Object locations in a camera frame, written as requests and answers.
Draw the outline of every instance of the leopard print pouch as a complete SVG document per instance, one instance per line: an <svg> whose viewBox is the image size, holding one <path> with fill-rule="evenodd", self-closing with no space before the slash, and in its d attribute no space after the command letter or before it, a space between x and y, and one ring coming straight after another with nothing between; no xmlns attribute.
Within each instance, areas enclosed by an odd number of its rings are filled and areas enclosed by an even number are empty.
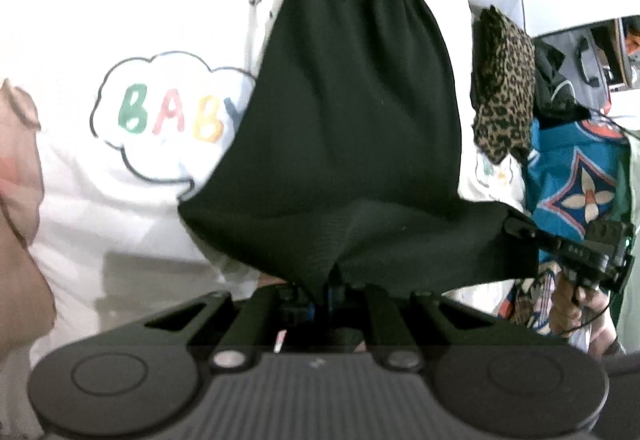
<svg viewBox="0 0 640 440"><path fill-rule="evenodd" d="M479 39L474 140L496 165L509 153L526 163L536 87L535 47L493 6L480 14Z"/></svg>

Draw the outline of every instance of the cloud outline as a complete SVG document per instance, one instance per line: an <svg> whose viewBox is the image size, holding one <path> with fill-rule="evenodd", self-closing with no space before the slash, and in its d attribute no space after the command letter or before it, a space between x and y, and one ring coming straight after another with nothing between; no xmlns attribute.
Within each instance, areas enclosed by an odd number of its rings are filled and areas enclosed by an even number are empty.
<svg viewBox="0 0 640 440"><path fill-rule="evenodd" d="M124 163L125 167L136 178L139 178L140 180L145 181L145 182L149 182L151 184L158 184L158 185L188 184L188 188L178 195L178 199L180 199L180 198L183 198L184 196L188 195L195 188L195 180L193 179L193 177L189 176L189 177L177 178L177 179L154 179L154 178L149 178L149 177L141 174L139 171L137 171L134 168L134 166L129 161L129 157L127 156L127 151L125 149L125 145L117 146L117 145L114 145L111 142L105 140L104 138L100 138L100 136L98 135L97 131L95 130L95 126L94 126L94 116L95 116L95 113L98 111L98 107L100 105L100 100L102 100L102 90L103 90L104 86L106 85L107 81L109 80L109 77L110 77L111 73L113 73L113 71L115 71L121 65L126 64L127 62L133 62L134 60L142 60L143 62L146 62L147 64L151 64L154 60L156 60L156 58L166 57L167 55L187 55L189 57L196 58L197 60L199 60L204 65L205 68L207 68L207 71L209 71L209 73L214 73L215 71L220 71L220 70L237 71L237 72L243 74L244 76L247 76L248 78L252 79L254 81L254 87L255 87L255 83L257 82L257 79L249 71L243 70L242 68L236 68L234 66L220 66L219 68L211 68L204 61L203 58L198 57L197 55L192 54L191 52L185 52L185 51L182 51L182 50L169 50L167 52L161 52L159 54L153 55L152 57L128 57L128 58L125 58L124 60L121 60L118 63L114 64L109 69L109 71L107 71L107 73L105 74L105 76L104 76L104 78L102 80L102 83L100 84L100 87L98 88L98 95L97 95L97 97L95 99L94 108L92 108L91 115L89 115L89 129L91 130L91 134L94 136L94 138L101 139L110 148L115 149L116 151L118 151L120 153L120 156L122 157L122 162Z"/></svg>

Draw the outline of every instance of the bed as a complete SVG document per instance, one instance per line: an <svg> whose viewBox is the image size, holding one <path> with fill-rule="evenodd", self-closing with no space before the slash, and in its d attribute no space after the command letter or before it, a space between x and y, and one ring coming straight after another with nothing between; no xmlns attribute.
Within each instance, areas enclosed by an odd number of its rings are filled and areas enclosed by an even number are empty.
<svg viewBox="0 0 640 440"><path fill-rule="evenodd" d="M454 70L460 196L522 210L519 164L508 156L494 166L473 143L468 0L425 1ZM258 273L194 243L176 207L231 144L281 2L3 1L0 78L28 95L37 121L25 131L36 151L9 153L4 172L28 166L42 176L29 252L57 319L2 361L1 433L39 434L25 386L50 350L208 291L244 298L255 289ZM495 314L512 285L449 295Z"/></svg>

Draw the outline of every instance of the ribbed gray surface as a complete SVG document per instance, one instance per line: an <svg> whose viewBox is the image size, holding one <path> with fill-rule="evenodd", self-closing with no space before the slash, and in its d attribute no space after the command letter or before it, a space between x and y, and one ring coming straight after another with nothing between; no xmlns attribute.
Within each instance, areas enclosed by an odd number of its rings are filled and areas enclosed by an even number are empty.
<svg viewBox="0 0 640 440"><path fill-rule="evenodd" d="M145 440L496 438L448 415L418 376L383 370L369 354L271 354L250 372L218 377L190 416Z"/></svg>

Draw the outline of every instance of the suitcase handle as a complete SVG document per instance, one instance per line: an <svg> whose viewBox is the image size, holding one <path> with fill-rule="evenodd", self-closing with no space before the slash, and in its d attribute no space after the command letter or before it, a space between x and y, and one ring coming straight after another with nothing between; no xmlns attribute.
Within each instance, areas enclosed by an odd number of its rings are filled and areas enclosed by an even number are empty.
<svg viewBox="0 0 640 440"><path fill-rule="evenodd" d="M587 77L587 71L584 69L584 54L591 50L589 46L589 41L586 37L582 37L580 42L578 43L578 47L575 51L575 56L577 57L580 65L578 66L578 71L580 72L580 76L585 83L589 84L591 87L600 87L600 80L597 76L592 76L591 78Z"/></svg>

